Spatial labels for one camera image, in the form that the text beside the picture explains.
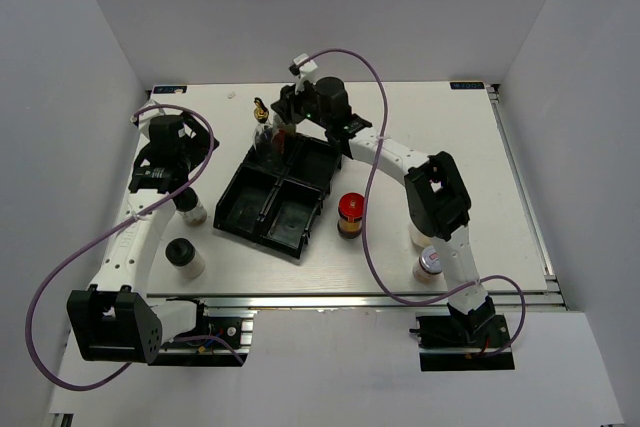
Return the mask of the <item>dark soy sauce bottle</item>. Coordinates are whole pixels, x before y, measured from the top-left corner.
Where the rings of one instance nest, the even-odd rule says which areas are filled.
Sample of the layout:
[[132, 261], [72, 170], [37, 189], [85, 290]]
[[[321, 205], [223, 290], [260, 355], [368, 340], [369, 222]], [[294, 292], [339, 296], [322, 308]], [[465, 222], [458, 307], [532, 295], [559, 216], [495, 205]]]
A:
[[275, 118], [273, 123], [272, 150], [274, 162], [282, 165], [285, 162], [287, 145], [296, 135], [296, 126]]

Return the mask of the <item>clear glass oil bottle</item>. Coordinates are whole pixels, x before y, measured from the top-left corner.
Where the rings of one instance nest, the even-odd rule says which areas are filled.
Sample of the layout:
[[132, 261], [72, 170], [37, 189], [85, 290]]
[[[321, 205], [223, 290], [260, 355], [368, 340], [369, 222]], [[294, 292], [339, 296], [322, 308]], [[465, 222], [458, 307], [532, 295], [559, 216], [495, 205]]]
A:
[[269, 121], [269, 110], [261, 98], [254, 98], [253, 115], [257, 125], [253, 133], [253, 150], [256, 160], [265, 166], [273, 166], [277, 161], [274, 147], [274, 130]]

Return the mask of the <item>black lid pepper shaker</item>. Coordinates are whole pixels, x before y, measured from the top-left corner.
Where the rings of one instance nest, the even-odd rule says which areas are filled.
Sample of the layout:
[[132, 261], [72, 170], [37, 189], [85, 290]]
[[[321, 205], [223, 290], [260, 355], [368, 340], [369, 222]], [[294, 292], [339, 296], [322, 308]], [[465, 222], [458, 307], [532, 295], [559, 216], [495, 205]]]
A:
[[187, 188], [174, 199], [177, 212], [189, 226], [198, 226], [207, 220], [207, 211], [192, 188]]

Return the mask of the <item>black lid spice shaker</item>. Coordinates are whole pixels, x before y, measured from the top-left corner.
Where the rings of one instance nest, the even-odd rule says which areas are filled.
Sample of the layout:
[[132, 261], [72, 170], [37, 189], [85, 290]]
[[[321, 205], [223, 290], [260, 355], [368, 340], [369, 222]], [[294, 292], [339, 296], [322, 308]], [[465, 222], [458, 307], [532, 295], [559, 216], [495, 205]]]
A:
[[205, 261], [196, 247], [186, 238], [176, 238], [165, 248], [165, 257], [186, 279], [195, 279], [205, 270]]

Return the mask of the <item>red lid sauce jar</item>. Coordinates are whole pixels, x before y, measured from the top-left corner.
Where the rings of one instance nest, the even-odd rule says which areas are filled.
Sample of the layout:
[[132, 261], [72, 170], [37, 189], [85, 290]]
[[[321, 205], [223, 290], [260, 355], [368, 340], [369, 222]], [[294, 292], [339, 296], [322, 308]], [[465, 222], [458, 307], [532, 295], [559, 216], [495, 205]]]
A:
[[344, 239], [355, 239], [363, 230], [364, 196], [360, 193], [344, 194], [338, 203], [337, 230]]

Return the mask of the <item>clear glass jar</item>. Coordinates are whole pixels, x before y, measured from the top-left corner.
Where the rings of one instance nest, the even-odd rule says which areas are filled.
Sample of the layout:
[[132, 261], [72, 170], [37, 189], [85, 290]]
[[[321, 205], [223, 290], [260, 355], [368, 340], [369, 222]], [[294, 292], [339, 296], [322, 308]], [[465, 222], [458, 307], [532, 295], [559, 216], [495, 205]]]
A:
[[413, 223], [409, 224], [409, 235], [412, 243], [420, 249], [424, 249], [432, 245], [431, 239], [424, 235]]

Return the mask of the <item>silver lid spice jar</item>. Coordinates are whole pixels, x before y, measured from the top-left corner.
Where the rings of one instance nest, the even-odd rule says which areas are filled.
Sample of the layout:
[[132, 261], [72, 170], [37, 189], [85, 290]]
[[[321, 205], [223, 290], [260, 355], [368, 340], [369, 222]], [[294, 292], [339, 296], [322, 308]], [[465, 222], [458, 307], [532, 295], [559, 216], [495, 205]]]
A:
[[443, 269], [439, 256], [433, 246], [422, 249], [412, 272], [414, 278], [422, 283], [430, 282], [442, 274]]

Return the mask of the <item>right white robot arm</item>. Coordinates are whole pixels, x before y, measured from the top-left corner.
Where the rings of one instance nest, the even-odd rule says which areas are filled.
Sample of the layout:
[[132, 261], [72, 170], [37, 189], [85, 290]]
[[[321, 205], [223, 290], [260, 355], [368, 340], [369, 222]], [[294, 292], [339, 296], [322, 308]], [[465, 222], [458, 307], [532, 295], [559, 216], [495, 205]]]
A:
[[453, 157], [444, 151], [427, 155], [385, 137], [352, 111], [346, 87], [336, 77], [305, 81], [301, 88], [284, 86], [271, 109], [286, 124], [320, 126], [343, 155], [381, 170], [405, 188], [411, 225], [434, 246], [452, 292], [453, 337], [466, 346], [484, 338], [495, 308], [480, 283], [469, 238], [471, 199]]

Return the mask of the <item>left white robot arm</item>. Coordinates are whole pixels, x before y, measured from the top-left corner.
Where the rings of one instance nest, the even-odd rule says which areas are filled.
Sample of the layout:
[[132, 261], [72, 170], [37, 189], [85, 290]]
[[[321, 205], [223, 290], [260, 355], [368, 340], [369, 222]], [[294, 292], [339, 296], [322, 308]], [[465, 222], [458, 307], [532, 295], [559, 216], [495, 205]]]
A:
[[211, 321], [194, 301], [147, 302], [150, 270], [169, 221], [191, 226], [207, 212], [189, 180], [218, 147], [204, 122], [189, 112], [159, 113], [139, 124], [148, 142], [136, 156], [125, 195], [126, 227], [109, 242], [102, 266], [85, 290], [74, 290], [67, 312], [87, 361], [151, 364], [180, 336], [199, 346]]

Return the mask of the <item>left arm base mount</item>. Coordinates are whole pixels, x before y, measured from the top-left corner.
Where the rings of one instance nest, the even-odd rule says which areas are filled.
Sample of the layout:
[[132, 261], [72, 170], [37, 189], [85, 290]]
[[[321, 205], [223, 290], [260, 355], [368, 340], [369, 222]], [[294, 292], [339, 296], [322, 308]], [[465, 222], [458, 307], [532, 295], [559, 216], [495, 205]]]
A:
[[152, 366], [241, 367], [252, 343], [254, 313], [188, 302], [196, 308], [195, 326], [164, 343]]

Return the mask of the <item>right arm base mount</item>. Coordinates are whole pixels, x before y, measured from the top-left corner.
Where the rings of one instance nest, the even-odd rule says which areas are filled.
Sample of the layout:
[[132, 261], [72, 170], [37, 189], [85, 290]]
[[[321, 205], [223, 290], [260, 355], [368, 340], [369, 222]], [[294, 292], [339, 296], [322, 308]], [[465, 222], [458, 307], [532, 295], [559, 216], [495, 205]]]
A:
[[428, 315], [416, 318], [409, 335], [418, 342], [422, 372], [512, 371], [515, 361], [506, 319], [497, 315], [473, 339], [451, 317]]

